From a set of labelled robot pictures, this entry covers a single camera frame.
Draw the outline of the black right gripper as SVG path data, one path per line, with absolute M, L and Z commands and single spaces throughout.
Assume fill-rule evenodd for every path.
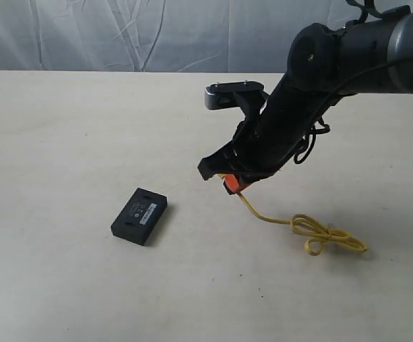
M 223 175 L 230 195 L 273 176 L 305 146 L 303 119 L 243 120 L 230 142 L 198 164 L 204 180 Z

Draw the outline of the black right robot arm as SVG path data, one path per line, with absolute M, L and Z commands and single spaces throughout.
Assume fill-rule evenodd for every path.
M 288 161 L 303 163 L 330 127 L 324 113 L 359 93 L 413 94 L 413 12 L 333 31 L 312 24 L 292 42 L 287 70 L 271 93 L 261 83 L 216 83 L 205 90 L 210 110 L 239 108 L 244 118 L 229 142 L 204 157 L 204 180 L 222 175 L 230 194 L 273 176 Z

